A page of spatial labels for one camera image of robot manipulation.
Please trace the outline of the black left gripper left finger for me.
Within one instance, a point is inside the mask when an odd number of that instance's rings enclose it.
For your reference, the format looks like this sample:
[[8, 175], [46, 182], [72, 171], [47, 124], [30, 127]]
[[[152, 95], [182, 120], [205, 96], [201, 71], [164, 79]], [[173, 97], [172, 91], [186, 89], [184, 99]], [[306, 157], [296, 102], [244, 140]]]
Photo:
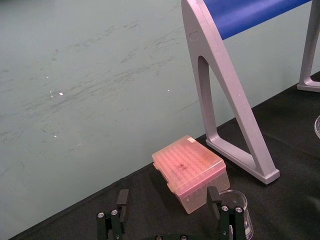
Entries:
[[129, 215], [130, 190], [119, 191], [116, 206], [109, 212], [96, 214], [97, 240], [122, 240], [125, 234], [126, 221]]

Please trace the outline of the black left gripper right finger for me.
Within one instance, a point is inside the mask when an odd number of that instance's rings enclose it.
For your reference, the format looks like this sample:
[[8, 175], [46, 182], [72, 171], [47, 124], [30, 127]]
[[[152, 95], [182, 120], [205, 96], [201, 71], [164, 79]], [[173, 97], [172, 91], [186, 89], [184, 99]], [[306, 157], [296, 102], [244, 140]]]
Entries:
[[206, 205], [218, 221], [219, 240], [244, 239], [244, 209], [241, 206], [230, 207], [222, 203], [215, 186], [208, 186]]

